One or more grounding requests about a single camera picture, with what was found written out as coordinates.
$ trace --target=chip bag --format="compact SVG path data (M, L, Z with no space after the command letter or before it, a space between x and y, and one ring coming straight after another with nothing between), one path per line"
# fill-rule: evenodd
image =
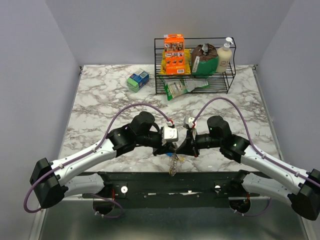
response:
M190 50L189 49L184 49L184 63L185 63L185 73L184 74L191 74L191 69L190 69ZM162 52L162 62L161 62L161 70L160 74L167 74L166 72L167 65L166 65L166 53L165 51Z

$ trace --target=small cardboard box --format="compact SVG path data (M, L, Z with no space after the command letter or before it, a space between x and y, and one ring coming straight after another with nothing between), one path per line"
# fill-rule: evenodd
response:
M126 80L129 89L134 92L138 92L147 82L149 82L149 74L141 68Z
M184 74L185 39L182 34L164 35L165 71L166 74Z

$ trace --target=product label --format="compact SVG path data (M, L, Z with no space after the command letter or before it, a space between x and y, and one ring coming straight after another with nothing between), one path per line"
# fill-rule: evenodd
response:
M196 72L197 72L198 65L199 65L199 61L200 61L200 57L199 57L199 56L196 56L196 57L195 57L195 60L194 60L194 63L193 63L193 68L192 68L192 72L193 72L193 73L196 73Z
M223 67L223 68L228 67L228 64L229 64L229 61L221 61L220 67Z
M186 86L182 84L180 80L172 81L168 83L168 88L172 94L172 97L175 98L186 92Z

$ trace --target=green package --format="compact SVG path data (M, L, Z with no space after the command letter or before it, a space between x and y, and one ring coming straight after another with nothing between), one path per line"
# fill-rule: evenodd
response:
M216 48L209 44L198 45L191 54L192 75L207 78L216 72L219 57Z
M163 84L164 90L168 101L178 97L182 94L186 94L194 90L195 88L207 88L209 87L208 81L205 80L193 80L191 79L164 79L159 77Z
M219 57L212 58L208 61L199 61L195 72L192 71L192 75L201 75L202 77L207 78L208 76L216 72L218 62Z

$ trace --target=metal floor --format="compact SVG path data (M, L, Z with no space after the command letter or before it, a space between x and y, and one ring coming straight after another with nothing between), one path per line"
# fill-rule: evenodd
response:
M255 200L250 212L267 205ZM119 219L95 216L90 200L64 200L46 210L41 240L307 240L301 218L273 201L258 217L228 208L127 209Z

